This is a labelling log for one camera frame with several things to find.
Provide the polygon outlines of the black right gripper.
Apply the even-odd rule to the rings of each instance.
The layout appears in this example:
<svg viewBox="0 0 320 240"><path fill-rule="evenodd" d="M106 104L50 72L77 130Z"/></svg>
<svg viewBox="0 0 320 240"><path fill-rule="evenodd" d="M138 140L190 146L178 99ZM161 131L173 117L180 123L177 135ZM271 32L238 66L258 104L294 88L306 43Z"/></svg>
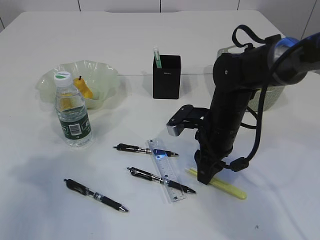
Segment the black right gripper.
<svg viewBox="0 0 320 240"><path fill-rule="evenodd" d="M200 145L197 163L197 180L208 185L215 174L222 169L231 169L224 161L233 150L238 129L229 125L215 125L209 120L203 120L203 125L196 133Z"/></svg>

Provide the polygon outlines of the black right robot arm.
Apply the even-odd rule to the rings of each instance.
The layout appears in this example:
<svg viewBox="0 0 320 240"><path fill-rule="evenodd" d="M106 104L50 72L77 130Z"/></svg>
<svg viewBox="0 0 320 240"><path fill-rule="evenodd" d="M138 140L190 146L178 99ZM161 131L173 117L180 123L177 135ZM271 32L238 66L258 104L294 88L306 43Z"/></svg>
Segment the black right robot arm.
<svg viewBox="0 0 320 240"><path fill-rule="evenodd" d="M238 172L247 168L260 145L267 88L297 84L308 72L319 68L318 33L300 41L275 35L267 38L264 45L241 54L222 54L212 70L215 84L212 101L199 118L195 135L199 142L194 155L198 181L208 184L223 169ZM246 157L225 163L224 158L233 150L248 103L257 90L260 97L252 150Z"/></svg>

